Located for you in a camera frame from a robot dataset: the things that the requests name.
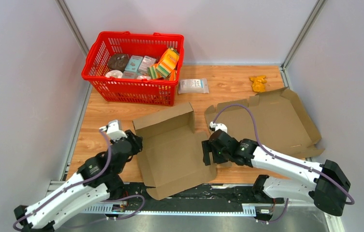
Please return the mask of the cardboard box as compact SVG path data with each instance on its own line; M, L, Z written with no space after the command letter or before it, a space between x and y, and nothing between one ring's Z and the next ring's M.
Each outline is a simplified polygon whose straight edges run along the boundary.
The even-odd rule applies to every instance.
M162 200L214 180L217 167L203 162L204 131L195 130L195 113L189 102L133 120L143 150L137 155L147 193Z

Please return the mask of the white plastic pouch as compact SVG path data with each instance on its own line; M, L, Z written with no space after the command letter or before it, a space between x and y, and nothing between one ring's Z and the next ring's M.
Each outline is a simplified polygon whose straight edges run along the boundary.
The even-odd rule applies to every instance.
M202 79L182 79L179 81L178 94L209 93L208 81Z

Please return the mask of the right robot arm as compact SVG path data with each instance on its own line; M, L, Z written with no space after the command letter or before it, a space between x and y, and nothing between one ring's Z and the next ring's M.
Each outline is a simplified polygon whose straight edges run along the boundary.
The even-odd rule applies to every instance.
M350 181L332 160L318 163L297 159L251 139L238 141L222 130L202 141L202 148L206 166L230 161L285 177L259 175L252 189L253 198L258 202L269 198L296 199L313 203L321 211L337 217L342 216L347 204L354 203L349 194Z

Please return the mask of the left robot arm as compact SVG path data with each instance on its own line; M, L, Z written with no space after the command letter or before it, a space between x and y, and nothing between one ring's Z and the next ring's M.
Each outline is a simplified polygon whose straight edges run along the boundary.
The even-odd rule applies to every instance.
M121 202L133 197L126 194L119 174L133 156L143 150L143 139L131 130L117 130L100 134L107 143L107 150L89 158L75 174L55 191L29 206L14 209L16 221L13 229L18 232L54 232L73 216L99 202Z

